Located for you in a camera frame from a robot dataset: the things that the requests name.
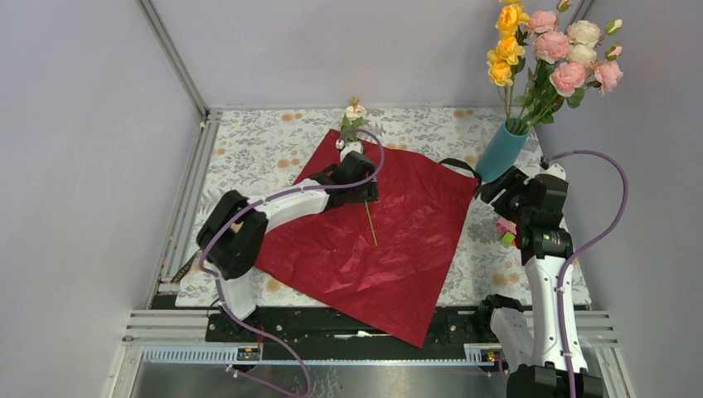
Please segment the black gold-lettered ribbon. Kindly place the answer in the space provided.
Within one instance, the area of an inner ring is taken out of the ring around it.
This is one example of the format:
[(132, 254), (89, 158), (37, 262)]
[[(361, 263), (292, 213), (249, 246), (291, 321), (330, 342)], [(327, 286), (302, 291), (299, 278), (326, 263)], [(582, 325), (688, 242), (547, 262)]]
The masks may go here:
[[(481, 183), (481, 178), (478, 176), (478, 173), (467, 163), (463, 161), (459, 161), (454, 158), (445, 158), (441, 161), (439, 161), (438, 164), (444, 164), (448, 165), (451, 167), (458, 167), (463, 170), (469, 171), (473, 177), (478, 179), (478, 184), (480, 185)], [(304, 178), (303, 182), (306, 182), (307, 180), (313, 181), (310, 178), (310, 175), (313, 173), (309, 174), (303, 174)], [(234, 216), (237, 212), (242, 210), (243, 208), (247, 207), (251, 202), (254, 202), (255, 200), (253, 198), (248, 198), (243, 195), (241, 195), (238, 191), (232, 190), (227, 192), (223, 197), (221, 203), (218, 203), (216, 205), (216, 208), (214, 211), (211, 213), (211, 216), (208, 218), (208, 220), (204, 223), (204, 225), (201, 228), (201, 231), (198, 232), (196, 236), (196, 242), (199, 245), (199, 247), (206, 247), (207, 244), (210, 242), (212, 237), (215, 235), (215, 233), (232, 217)], [(225, 239), (225, 243), (229, 242), (232, 243), (233, 240), (235, 239), (235, 232), (230, 231), (226, 232), (225, 235), (223, 235), (223, 239)], [(224, 248), (225, 248), (225, 243), (218, 244), (220, 246), (215, 246), (213, 248), (213, 255), (218, 255), (220, 260), (225, 259), (223, 257), (224, 255)], [(170, 284), (177, 284), (181, 281), (181, 279), (190, 271), (192, 268), (195, 258), (196, 258), (197, 252), (178, 270), (176, 275), (171, 279), (169, 282)]]

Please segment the red and brown wrapping paper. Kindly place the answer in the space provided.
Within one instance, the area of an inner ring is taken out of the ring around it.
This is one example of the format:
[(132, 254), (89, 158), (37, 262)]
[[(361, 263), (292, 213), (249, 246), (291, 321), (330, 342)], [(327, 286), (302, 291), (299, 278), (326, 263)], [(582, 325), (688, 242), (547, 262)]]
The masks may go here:
[(422, 154), (366, 143), (380, 198), (269, 232), (256, 268), (413, 346), (424, 343), (478, 180)]

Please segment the yellow rose stem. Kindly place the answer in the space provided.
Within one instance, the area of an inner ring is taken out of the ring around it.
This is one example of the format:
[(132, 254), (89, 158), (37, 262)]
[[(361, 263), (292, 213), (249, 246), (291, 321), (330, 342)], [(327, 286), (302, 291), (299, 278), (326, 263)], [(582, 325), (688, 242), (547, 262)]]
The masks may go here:
[(524, 35), (522, 28), (530, 17), (523, 1), (501, 1), (495, 29), (497, 44), (487, 53), (488, 79), (497, 87), (506, 116), (506, 130), (515, 133), (516, 117), (513, 115), (514, 84), (516, 74), (525, 65)]

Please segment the cream rose stem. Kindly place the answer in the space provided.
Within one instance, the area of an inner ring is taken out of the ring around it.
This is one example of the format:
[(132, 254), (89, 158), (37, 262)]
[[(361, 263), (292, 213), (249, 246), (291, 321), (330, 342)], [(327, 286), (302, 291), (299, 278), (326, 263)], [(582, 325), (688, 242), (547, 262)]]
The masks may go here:
[(571, 23), (563, 31), (570, 43), (565, 58), (582, 65), (588, 61), (603, 60), (608, 47), (603, 51), (599, 51), (599, 47), (607, 37), (618, 33), (622, 27), (623, 21), (620, 19), (612, 20), (604, 29), (586, 20)]

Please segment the pink rose stem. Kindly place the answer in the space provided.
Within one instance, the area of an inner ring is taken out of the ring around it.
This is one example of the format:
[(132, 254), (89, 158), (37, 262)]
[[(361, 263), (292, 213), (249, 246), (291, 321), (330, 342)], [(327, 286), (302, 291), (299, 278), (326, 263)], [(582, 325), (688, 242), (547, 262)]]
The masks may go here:
[(530, 16), (522, 39), (529, 39), (536, 65), (527, 71), (528, 81), (520, 100), (521, 111), (513, 125), (518, 135), (538, 123), (551, 123), (553, 113), (560, 109), (565, 97), (551, 82), (556, 67), (566, 57), (570, 45), (566, 35), (558, 30), (560, 14), (552, 11), (536, 11)]
[(514, 133), (527, 133), (537, 124), (551, 124), (554, 113), (563, 106), (571, 109), (581, 105), (588, 89), (601, 95), (614, 91), (623, 78), (618, 59), (623, 47), (615, 44), (605, 51), (601, 61), (588, 61), (585, 65), (555, 56), (564, 52), (565, 46), (549, 49), (539, 45), (535, 49), (537, 67), (531, 72), (526, 93), (521, 101), (521, 113), (511, 123)]

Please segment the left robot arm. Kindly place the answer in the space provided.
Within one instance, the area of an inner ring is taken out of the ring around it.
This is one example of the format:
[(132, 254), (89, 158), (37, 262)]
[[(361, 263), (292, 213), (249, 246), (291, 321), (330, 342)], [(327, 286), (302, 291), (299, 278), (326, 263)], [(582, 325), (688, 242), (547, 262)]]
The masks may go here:
[(301, 182), (260, 198), (236, 190), (217, 203), (196, 236), (198, 267), (216, 280), (217, 294), (229, 314), (225, 330), (236, 340), (254, 336), (257, 319), (250, 287), (251, 270), (265, 235), (299, 218), (366, 200), (379, 199), (380, 167), (357, 151)]

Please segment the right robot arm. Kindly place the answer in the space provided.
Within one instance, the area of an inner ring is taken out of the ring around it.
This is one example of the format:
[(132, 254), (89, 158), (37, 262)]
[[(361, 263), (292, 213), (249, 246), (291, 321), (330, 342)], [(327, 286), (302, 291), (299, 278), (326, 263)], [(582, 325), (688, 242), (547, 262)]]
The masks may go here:
[(508, 397), (602, 397), (603, 381), (589, 373), (579, 343), (572, 293), (574, 253), (562, 226), (569, 184), (554, 164), (528, 177), (509, 167), (480, 187), (482, 201), (516, 226), (516, 247), (530, 286), (532, 323), (506, 297), (486, 299), (475, 320), (479, 337), (502, 345)]

